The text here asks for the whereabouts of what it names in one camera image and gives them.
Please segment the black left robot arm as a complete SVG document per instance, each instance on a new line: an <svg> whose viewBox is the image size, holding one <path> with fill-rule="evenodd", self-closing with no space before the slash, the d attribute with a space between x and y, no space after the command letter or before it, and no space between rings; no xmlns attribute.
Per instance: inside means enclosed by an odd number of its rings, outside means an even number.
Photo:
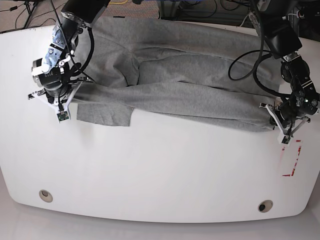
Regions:
<svg viewBox="0 0 320 240"><path fill-rule="evenodd" d="M280 98L280 103L260 106L270 114L270 124L279 128L278 141L288 145L294 133L303 124L310 122L310 116L320 110L320 95L310 78L310 69L298 51L302 43L286 19L286 14L293 8L291 0L254 0L249 18L266 44L268 54L260 54L255 66L269 58L280 59L280 72L283 80L289 83L291 93L284 94L262 85L257 72L253 72L255 83L265 92Z"/></svg>

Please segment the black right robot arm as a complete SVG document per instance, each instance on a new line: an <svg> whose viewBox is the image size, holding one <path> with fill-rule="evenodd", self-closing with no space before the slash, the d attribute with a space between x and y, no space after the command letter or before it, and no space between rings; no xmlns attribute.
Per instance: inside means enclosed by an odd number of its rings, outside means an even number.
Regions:
<svg viewBox="0 0 320 240"><path fill-rule="evenodd" d="M52 40L43 58L33 62L31 74L40 90L28 95L52 108L58 122L69 120L69 105L83 83L95 83L85 69L94 49L93 25L110 2L108 0L69 0L57 17ZM75 62L79 35L87 30L90 50L86 61Z"/></svg>

